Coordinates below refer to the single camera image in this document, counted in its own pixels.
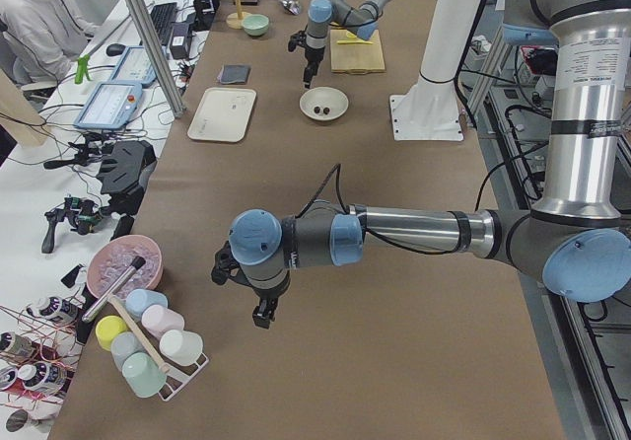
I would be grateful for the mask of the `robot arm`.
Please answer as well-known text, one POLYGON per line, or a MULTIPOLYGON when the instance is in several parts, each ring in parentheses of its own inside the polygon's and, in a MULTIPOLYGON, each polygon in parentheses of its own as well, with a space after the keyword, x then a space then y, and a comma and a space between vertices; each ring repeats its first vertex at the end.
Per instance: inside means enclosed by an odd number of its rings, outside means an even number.
POLYGON ((630 240, 610 192, 630 55, 630 0, 507 0, 505 38, 558 42, 543 195, 530 209, 428 212, 327 202, 295 216, 240 214, 211 271, 258 296, 268 328, 295 268, 360 260, 365 240, 426 256, 470 252, 511 265, 551 292, 589 303, 630 277, 630 240))
POLYGON ((290 36, 288 50, 293 52, 301 47, 305 52, 307 65, 303 73, 303 83, 309 89, 318 68, 323 61, 329 27, 337 26, 368 40, 377 28, 377 21, 391 0, 364 0, 357 8, 346 0, 312 0, 308 10, 306 27, 290 36))

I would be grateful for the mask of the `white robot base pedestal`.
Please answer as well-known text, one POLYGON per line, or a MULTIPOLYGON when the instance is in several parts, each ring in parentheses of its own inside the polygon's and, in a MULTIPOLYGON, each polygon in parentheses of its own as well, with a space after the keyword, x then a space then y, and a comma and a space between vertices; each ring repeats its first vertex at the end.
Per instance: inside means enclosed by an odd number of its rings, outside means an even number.
POLYGON ((397 141, 461 141, 456 74, 482 0, 437 0, 415 85, 392 95, 397 141))

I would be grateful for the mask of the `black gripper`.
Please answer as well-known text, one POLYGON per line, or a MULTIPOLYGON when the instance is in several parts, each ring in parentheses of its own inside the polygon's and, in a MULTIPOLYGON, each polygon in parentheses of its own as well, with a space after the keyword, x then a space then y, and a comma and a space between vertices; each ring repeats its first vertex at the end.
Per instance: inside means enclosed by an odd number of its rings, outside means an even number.
POLYGON ((237 261, 228 241, 215 253, 210 277, 218 285, 231 280, 251 288, 259 297, 252 311, 252 320, 256 327, 266 330, 275 320, 278 298, 289 289, 291 281, 289 271, 282 263, 277 264, 276 256, 263 264, 246 265, 237 261))
POLYGON ((305 50, 307 66, 303 74, 303 82, 306 89, 312 85, 312 81, 324 57, 326 46, 326 26, 307 26, 305 30, 290 35, 288 50, 293 52, 297 47, 305 50))

